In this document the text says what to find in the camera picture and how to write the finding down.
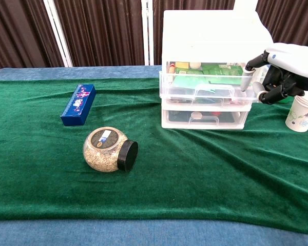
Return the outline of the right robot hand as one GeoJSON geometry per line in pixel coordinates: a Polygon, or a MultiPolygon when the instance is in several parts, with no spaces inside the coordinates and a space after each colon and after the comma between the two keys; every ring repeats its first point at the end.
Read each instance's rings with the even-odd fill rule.
{"type": "Polygon", "coordinates": [[[241,90],[246,91],[257,68],[269,65],[262,83],[253,83],[258,101],[272,105],[308,91],[308,46],[273,43],[243,68],[241,90]]]}

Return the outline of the clear plastic drawer with packets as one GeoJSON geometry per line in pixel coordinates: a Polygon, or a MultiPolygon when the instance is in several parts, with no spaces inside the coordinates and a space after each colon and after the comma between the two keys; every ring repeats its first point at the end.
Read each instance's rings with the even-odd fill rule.
{"type": "Polygon", "coordinates": [[[229,98],[232,101],[256,101],[254,82],[262,83],[268,66],[257,68],[246,91],[241,90],[244,63],[191,63],[168,61],[159,75],[160,97],[164,99],[229,98]],[[207,77],[208,85],[195,89],[172,88],[176,76],[207,77]]]}

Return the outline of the stack of white boxes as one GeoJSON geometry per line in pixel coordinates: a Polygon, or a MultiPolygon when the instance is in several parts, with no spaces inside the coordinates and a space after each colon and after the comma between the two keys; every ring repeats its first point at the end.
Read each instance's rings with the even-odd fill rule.
{"type": "MultiPolygon", "coordinates": [[[[273,39],[255,11],[167,10],[163,18],[162,66],[166,62],[244,63],[261,54],[273,39]]],[[[172,126],[164,128],[237,130],[232,127],[172,126]]]]}

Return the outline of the long blue printed box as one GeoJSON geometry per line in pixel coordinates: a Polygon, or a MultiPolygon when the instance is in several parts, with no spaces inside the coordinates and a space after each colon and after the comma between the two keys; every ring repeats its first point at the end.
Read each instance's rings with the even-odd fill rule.
{"type": "Polygon", "coordinates": [[[64,126],[83,126],[94,101],[93,84],[78,84],[68,104],[60,115],[64,126]]]}

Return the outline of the white paper cup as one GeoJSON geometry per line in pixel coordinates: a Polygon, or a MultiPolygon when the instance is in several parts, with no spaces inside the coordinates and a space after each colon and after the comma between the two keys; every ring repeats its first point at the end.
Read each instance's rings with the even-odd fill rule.
{"type": "Polygon", "coordinates": [[[296,132],[308,130],[308,91],[305,91],[303,96],[294,97],[285,124],[296,132]]]}

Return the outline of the green snack packet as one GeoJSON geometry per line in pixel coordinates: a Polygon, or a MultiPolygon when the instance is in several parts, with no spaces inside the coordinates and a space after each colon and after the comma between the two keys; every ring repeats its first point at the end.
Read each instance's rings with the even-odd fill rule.
{"type": "Polygon", "coordinates": [[[208,85],[207,77],[176,76],[171,84],[172,88],[195,89],[199,85],[208,85]]]}

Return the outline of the green velvet cloth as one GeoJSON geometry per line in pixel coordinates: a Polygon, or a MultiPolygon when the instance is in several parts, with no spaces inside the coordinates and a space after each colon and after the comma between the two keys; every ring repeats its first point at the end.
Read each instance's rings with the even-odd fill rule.
{"type": "Polygon", "coordinates": [[[156,78],[90,79],[86,123],[61,113],[78,80],[0,80],[0,220],[222,219],[308,233],[308,131],[290,104],[253,104],[243,130],[164,129],[156,78]],[[94,129],[139,144],[131,171],[84,160],[94,129]]]}

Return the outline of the round grain jar black lid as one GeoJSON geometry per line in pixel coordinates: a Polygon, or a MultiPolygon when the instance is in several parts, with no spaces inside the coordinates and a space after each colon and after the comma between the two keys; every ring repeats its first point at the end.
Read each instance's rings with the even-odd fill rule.
{"type": "Polygon", "coordinates": [[[84,141],[83,156],[87,164],[99,172],[132,169],[139,145],[120,130],[101,127],[92,131],[84,141]]]}

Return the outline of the blue table cover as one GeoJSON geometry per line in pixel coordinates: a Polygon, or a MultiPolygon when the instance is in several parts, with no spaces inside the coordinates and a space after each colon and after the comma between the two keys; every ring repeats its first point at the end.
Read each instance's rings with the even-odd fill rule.
{"type": "MultiPolygon", "coordinates": [[[[156,66],[2,68],[0,80],[158,77],[156,66]]],[[[214,220],[8,220],[0,246],[308,246],[308,234],[214,220]]]]}

